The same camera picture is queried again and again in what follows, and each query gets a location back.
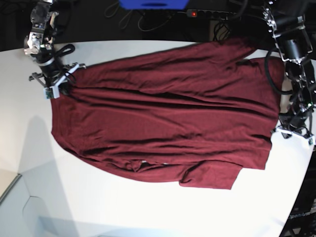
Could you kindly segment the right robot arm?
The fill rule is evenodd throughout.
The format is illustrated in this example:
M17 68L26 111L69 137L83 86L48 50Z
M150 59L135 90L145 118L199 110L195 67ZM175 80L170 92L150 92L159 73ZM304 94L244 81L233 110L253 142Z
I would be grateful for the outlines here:
M29 34L24 39L24 53L40 68L39 73L32 73L29 81L36 80L43 87L46 99L57 99L61 94L69 94L69 85L76 82L73 73L85 64L63 64L62 57L75 51L73 44L67 44L57 50L54 47L59 11L54 9L56 0L40 0L31 11L32 24Z

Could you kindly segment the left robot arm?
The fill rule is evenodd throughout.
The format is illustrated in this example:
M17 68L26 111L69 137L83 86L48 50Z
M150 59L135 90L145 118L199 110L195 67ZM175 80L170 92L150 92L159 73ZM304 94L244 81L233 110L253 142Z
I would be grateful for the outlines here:
M311 0L261 0L256 9L261 9L263 20L268 26L275 45L266 54L265 74L274 91L288 95L290 104L286 113L279 113L280 125L273 131L281 132L285 139L298 137L309 146L316 143L312 121L316 108L316 77L310 54L313 46L305 26L305 12L313 3ZM292 89L281 90L272 80L269 59L277 50L285 63L285 74L290 79Z

